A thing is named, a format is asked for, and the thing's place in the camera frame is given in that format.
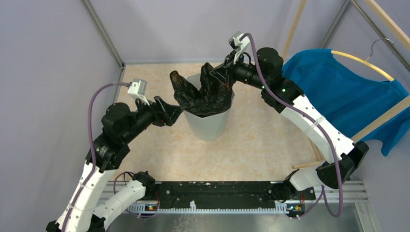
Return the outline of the black plastic trash bag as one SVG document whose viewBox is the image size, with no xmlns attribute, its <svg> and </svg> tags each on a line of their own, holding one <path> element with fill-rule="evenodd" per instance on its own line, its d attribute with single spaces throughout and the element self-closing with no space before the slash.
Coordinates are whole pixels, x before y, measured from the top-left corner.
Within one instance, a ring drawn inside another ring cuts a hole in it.
<svg viewBox="0 0 410 232">
<path fill-rule="evenodd" d="M 212 69 L 208 62 L 201 67 L 200 88 L 196 88 L 178 71 L 170 72 L 174 99 L 183 110 L 199 117 L 208 117 L 231 108 L 233 90 L 211 76 Z"/>
</svg>

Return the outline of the white translucent trash bin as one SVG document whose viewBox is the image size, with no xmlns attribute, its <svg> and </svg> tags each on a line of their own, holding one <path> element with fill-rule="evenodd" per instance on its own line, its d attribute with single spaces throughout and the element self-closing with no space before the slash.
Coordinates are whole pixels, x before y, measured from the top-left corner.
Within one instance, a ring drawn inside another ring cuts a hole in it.
<svg viewBox="0 0 410 232">
<path fill-rule="evenodd" d="M 224 132 L 234 101 L 234 91 L 204 96 L 183 104 L 184 114 L 193 133 L 203 141 L 214 141 Z"/>
</svg>

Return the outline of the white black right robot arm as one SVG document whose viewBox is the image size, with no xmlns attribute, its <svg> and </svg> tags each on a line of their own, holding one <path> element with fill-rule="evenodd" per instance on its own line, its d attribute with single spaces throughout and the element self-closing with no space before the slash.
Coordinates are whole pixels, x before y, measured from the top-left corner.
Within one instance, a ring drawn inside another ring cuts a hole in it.
<svg viewBox="0 0 410 232">
<path fill-rule="evenodd" d="M 275 49 L 259 49 L 255 63 L 259 64 L 266 86 L 277 96 L 276 98 L 273 98 L 263 85 L 257 66 L 244 62 L 244 58 L 248 56 L 246 52 L 234 50 L 209 74 L 228 88 L 239 81 L 261 89 L 264 102 L 294 123 L 325 158 L 320 164 L 292 171 L 283 183 L 272 191 L 272 195 L 278 200 L 285 201 L 297 199 L 304 190 L 315 186 L 339 189 L 361 164 L 368 151 L 368 145 L 364 142 L 354 142 L 336 129 L 315 109 L 304 92 L 282 75 L 283 58 Z"/>
</svg>

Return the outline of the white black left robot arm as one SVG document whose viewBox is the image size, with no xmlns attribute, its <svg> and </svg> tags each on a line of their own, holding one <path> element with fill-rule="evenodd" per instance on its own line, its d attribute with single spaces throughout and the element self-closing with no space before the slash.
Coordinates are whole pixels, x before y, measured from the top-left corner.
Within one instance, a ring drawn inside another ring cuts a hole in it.
<svg viewBox="0 0 410 232">
<path fill-rule="evenodd" d="M 150 125 L 172 126 L 183 110 L 156 96 L 154 101 L 135 101 L 132 112 L 125 103 L 110 105 L 102 117 L 102 133 L 92 142 L 83 173 L 63 214 L 48 223 L 48 232 L 105 232 L 111 223 L 139 199 L 155 194 L 155 179 L 138 172 L 119 192 L 102 204 L 99 199 L 109 180 L 130 152 L 129 143 Z"/>
</svg>

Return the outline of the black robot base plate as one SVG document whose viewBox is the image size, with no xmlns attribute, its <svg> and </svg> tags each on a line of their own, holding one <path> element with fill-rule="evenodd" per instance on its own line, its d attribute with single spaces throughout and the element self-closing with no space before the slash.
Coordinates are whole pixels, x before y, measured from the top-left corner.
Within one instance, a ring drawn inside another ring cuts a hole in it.
<svg viewBox="0 0 410 232">
<path fill-rule="evenodd" d="M 160 209 L 269 209 L 315 199 L 313 188 L 298 192 L 276 181 L 162 181 L 138 202 L 158 203 Z"/>
</svg>

